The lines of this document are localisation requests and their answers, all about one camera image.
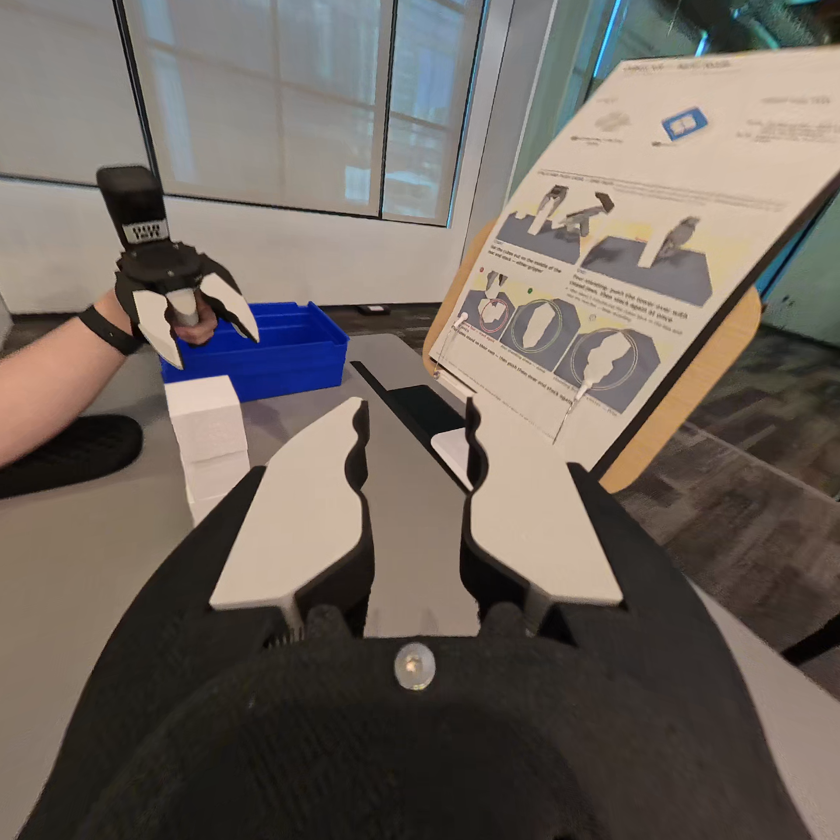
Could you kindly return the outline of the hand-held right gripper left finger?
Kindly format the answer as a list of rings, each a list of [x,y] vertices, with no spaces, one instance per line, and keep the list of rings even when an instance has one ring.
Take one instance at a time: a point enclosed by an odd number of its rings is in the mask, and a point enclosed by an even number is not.
[[[230,547],[208,605],[214,613],[270,609],[299,637],[309,614],[336,608],[362,637],[375,577],[368,500],[365,399],[346,399],[252,469],[208,513]]]

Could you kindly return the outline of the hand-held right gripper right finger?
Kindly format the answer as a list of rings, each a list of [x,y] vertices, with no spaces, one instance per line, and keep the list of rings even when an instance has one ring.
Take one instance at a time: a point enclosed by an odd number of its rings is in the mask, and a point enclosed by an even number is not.
[[[623,593],[559,448],[494,397],[465,412],[468,490],[460,580],[479,623],[511,604],[542,630],[561,605],[618,607]]]

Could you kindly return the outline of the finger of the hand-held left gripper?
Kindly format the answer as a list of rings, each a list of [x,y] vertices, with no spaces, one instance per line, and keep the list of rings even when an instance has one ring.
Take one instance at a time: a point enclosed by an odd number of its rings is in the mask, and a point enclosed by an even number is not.
[[[182,353],[166,314],[169,308],[168,299],[152,290],[135,290],[133,305],[137,326],[148,344],[169,365],[183,370]]]
[[[219,270],[207,274],[198,288],[218,319],[231,324],[243,338],[260,342],[256,317],[229,273]]]

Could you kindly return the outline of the person's left forearm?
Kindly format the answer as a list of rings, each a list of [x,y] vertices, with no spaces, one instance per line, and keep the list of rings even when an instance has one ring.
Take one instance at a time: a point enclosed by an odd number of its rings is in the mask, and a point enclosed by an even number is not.
[[[78,318],[2,358],[1,467],[67,428],[126,360]]]

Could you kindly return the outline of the person's left hand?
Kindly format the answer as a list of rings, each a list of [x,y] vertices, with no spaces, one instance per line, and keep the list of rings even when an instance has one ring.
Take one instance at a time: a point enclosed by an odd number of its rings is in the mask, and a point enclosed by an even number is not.
[[[214,336],[217,316],[200,295],[196,297],[196,314],[198,320],[195,325],[175,322],[173,330],[183,342],[197,347],[205,345]]]

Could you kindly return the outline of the black wrist band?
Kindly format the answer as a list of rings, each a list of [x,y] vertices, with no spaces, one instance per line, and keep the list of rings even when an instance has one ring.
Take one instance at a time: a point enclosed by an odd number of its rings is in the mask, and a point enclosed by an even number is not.
[[[125,332],[105,318],[95,306],[90,306],[79,313],[77,319],[102,342],[118,351],[124,358],[137,353],[147,344],[147,339],[141,332],[134,329],[131,332]]]

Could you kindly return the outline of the blue plastic bin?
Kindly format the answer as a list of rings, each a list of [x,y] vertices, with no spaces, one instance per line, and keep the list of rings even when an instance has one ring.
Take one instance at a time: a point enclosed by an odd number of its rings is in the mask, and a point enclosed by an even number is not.
[[[265,302],[250,308],[258,343],[220,321],[205,345],[177,343],[184,369],[160,360],[163,382],[227,376],[241,403],[341,384],[349,337],[314,302]]]

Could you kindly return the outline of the white document stand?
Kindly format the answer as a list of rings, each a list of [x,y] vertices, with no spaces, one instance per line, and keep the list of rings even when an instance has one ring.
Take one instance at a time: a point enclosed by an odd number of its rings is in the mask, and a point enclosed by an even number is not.
[[[444,361],[448,346],[453,342],[456,335],[460,335],[462,328],[468,321],[467,312],[462,311],[453,321],[443,337],[442,346],[434,362],[432,376],[436,381],[447,384],[452,377],[444,369]],[[559,445],[564,426],[567,424],[574,411],[580,405],[585,395],[591,391],[595,384],[598,384],[606,377],[608,366],[612,365],[606,358],[603,350],[593,350],[584,368],[583,381],[577,392],[572,397],[570,404],[561,417],[557,432],[552,438],[552,446],[562,455],[567,455],[569,446]],[[456,478],[469,490],[474,486],[473,481],[468,478],[469,445],[464,429],[456,429],[451,432],[444,432],[432,436],[432,448],[436,455],[440,456],[444,464],[452,469]]]

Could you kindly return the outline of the black mesh wrist rest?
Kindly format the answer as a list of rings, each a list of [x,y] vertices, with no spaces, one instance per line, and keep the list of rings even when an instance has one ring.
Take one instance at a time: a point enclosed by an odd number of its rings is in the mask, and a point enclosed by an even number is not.
[[[113,475],[142,453],[142,426],[129,416],[82,416],[31,453],[1,469],[3,500]]]

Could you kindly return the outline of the printed instruction sheet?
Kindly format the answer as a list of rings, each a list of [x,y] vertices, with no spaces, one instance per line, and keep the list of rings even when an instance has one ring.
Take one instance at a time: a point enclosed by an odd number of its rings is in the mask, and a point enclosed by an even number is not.
[[[837,45],[626,60],[491,225],[428,352],[602,475],[838,189]]]

